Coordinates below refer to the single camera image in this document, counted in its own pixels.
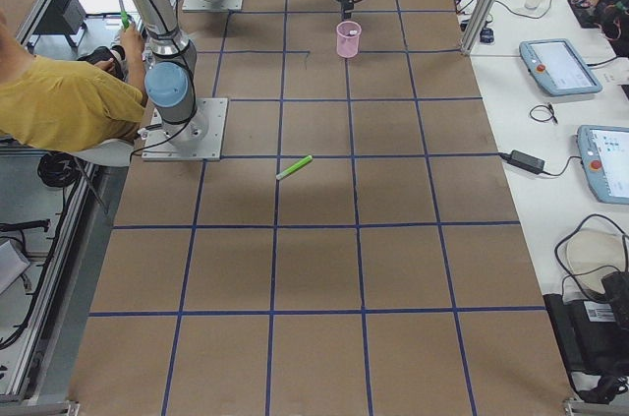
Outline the person in yellow shirt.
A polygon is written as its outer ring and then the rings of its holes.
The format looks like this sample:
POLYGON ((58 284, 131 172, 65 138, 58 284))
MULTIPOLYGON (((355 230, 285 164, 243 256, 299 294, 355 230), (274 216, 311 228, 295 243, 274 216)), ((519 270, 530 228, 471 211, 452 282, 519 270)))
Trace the person in yellow shirt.
POLYGON ((136 25, 119 32, 128 76, 116 59, 53 60, 29 53, 1 18, 1 134, 36 149, 76 152, 120 139, 132 141, 143 119, 144 41, 136 25))

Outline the green pen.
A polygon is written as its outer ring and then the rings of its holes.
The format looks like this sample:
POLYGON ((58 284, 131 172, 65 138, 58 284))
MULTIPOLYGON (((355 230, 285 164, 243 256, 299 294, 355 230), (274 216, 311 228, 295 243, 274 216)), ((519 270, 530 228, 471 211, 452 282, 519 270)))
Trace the green pen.
POLYGON ((299 159, 298 161, 296 161, 293 164, 291 164, 288 167, 286 167, 284 170, 282 170, 279 173, 277 173, 275 175, 275 179, 277 181, 281 181, 281 180, 283 180, 283 179, 293 175, 297 171, 301 170, 302 168, 304 168, 305 166, 310 164, 313 161, 313 159, 314 158, 311 155, 307 155, 307 156, 299 159))

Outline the upper teach pendant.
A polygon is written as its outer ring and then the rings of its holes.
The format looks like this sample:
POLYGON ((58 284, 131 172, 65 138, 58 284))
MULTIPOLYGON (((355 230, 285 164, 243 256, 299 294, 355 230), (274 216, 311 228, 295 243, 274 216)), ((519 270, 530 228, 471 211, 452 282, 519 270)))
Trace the upper teach pendant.
POLYGON ((565 38, 522 41, 519 53, 534 81, 550 96, 594 94, 602 90, 600 81, 565 38))

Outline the pink mesh cup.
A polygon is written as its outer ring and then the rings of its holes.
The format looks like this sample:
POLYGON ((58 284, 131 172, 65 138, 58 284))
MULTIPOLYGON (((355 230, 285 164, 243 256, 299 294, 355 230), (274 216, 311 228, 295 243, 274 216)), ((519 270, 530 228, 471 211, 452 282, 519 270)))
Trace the pink mesh cup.
POLYGON ((342 58, 353 58, 359 52, 361 26, 350 20, 339 23, 336 27, 336 52, 342 58), (358 34, 349 36, 350 30, 357 30, 358 34))

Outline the lower teach pendant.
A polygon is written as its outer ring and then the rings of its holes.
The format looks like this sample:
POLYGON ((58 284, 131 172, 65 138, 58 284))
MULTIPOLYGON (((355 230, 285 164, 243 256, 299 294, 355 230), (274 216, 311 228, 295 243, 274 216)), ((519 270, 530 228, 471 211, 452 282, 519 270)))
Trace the lower teach pendant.
POLYGON ((628 204, 628 129, 582 125, 577 147, 588 185, 598 201, 628 204))

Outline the black power adapter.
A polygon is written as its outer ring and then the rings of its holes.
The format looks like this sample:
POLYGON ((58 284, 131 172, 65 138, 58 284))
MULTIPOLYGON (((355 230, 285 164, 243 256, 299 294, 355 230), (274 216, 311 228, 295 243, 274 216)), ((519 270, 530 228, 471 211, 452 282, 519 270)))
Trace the black power adapter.
POLYGON ((495 41, 494 32, 492 28, 483 28, 479 34, 480 42, 485 44, 492 44, 495 41))
POLYGON ((541 158, 513 149, 510 152, 500 152, 498 156, 507 164, 528 171, 535 175, 544 172, 544 161, 541 158))

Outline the teach pendant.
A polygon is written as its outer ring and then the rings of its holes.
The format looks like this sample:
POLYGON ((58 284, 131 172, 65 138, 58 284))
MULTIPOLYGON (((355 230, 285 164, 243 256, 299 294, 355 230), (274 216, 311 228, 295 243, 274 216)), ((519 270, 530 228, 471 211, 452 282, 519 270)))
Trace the teach pendant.
POLYGON ((565 38, 522 41, 519 53, 534 81, 550 96, 594 94, 602 90, 600 81, 565 38))
POLYGON ((628 204, 628 129, 582 125, 577 147, 588 185, 598 201, 628 204))

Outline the brown paper table cover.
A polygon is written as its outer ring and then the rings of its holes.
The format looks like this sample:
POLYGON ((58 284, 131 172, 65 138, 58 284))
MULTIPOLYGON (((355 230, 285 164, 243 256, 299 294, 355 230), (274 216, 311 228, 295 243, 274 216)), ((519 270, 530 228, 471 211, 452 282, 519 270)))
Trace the brown paper table cover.
POLYGON ((219 161, 129 170, 85 415, 558 415, 570 388, 452 0, 184 14, 219 161), (299 159, 313 161, 277 181, 299 159))

